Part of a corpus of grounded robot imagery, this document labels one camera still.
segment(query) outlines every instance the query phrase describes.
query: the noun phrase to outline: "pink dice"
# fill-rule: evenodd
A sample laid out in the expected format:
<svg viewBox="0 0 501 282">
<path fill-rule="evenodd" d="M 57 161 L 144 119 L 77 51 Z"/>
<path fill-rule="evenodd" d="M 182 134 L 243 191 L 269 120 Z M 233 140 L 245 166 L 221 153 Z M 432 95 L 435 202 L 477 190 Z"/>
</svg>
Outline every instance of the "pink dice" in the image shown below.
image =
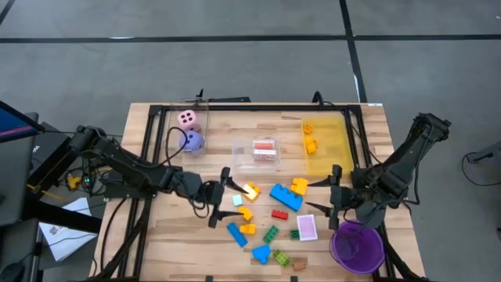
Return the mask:
<svg viewBox="0 0 501 282">
<path fill-rule="evenodd" d="M 179 126 L 185 132 L 188 131 L 199 131 L 200 125 L 196 122 L 196 114 L 192 110 L 185 110 L 178 115 Z"/>
</svg>

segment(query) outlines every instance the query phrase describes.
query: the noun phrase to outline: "clear plastic box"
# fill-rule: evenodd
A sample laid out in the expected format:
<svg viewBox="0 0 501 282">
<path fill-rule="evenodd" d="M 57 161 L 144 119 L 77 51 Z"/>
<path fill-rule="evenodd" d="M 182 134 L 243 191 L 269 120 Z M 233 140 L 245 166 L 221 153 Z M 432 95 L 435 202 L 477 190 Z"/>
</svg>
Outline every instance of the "clear plastic box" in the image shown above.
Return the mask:
<svg viewBox="0 0 501 282">
<path fill-rule="evenodd" d="M 272 147 L 256 146 L 272 144 Z M 273 138 L 237 140 L 232 143 L 232 171 L 246 174 L 272 174 L 280 167 L 280 145 Z"/>
</svg>

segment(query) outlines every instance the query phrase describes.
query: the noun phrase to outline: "floor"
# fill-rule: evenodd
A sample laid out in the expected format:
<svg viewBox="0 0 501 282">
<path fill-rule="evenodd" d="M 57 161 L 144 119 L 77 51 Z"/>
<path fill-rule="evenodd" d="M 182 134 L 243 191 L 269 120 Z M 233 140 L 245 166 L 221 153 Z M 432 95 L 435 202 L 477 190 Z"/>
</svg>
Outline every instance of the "floor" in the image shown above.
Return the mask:
<svg viewBox="0 0 501 282">
<path fill-rule="evenodd" d="M 347 3 L 349 20 L 340 3 Z M 206 97 L 249 96 L 254 102 L 309 101 L 319 90 L 334 103 L 383 103 L 396 146 L 419 112 L 450 120 L 449 139 L 433 148 L 420 169 L 422 205 L 413 209 L 413 223 L 424 268 L 440 281 L 501 277 L 496 234 L 501 187 L 475 186 L 461 172 L 465 153 L 501 139 L 501 36 L 486 35 L 501 34 L 500 1 L 0 0 L 0 5 L 6 5 L 0 14 L 0 96 L 20 110 L 37 111 L 60 130 L 98 125 L 120 134 L 129 103 L 176 101 L 201 88 Z M 348 38 L 351 48 L 338 36 L 345 32 L 355 35 Z M 171 36 L 232 34 L 331 37 L 167 42 Z M 140 39 L 121 42 L 130 37 Z M 499 180 L 495 167 L 486 161 L 467 172 L 491 183 Z M 87 277 L 94 247 L 95 242 L 87 244 L 46 270 L 45 280 Z"/>
</svg>

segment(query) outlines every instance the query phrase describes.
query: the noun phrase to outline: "purple container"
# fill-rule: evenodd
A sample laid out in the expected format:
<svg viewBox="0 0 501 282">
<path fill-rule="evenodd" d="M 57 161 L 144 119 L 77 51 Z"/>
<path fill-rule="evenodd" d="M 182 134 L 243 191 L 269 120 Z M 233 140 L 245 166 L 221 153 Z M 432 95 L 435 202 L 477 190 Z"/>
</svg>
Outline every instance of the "purple container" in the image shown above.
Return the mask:
<svg viewBox="0 0 501 282">
<path fill-rule="evenodd" d="M 343 222 L 334 234 L 330 248 L 336 261 L 355 274 L 371 274 L 384 261 L 381 237 L 374 228 L 362 227 L 359 223 Z"/>
</svg>

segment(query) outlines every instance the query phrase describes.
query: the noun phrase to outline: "yellow tray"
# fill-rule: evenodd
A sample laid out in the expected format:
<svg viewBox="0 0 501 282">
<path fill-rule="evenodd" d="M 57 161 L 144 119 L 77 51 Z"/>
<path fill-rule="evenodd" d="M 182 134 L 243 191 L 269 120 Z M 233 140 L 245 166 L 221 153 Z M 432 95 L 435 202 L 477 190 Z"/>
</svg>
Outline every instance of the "yellow tray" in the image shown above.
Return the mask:
<svg viewBox="0 0 501 282">
<path fill-rule="evenodd" d="M 312 133 L 303 132 L 305 125 L 313 127 Z M 311 136 L 318 143 L 318 150 L 313 154 L 308 154 L 306 146 L 303 146 L 307 159 L 308 175 L 330 175 L 332 165 L 340 165 L 343 168 L 343 175 L 347 175 L 353 170 L 350 143 L 342 115 L 339 117 L 303 118 L 301 119 L 301 132 L 303 142 L 306 136 Z"/>
</svg>

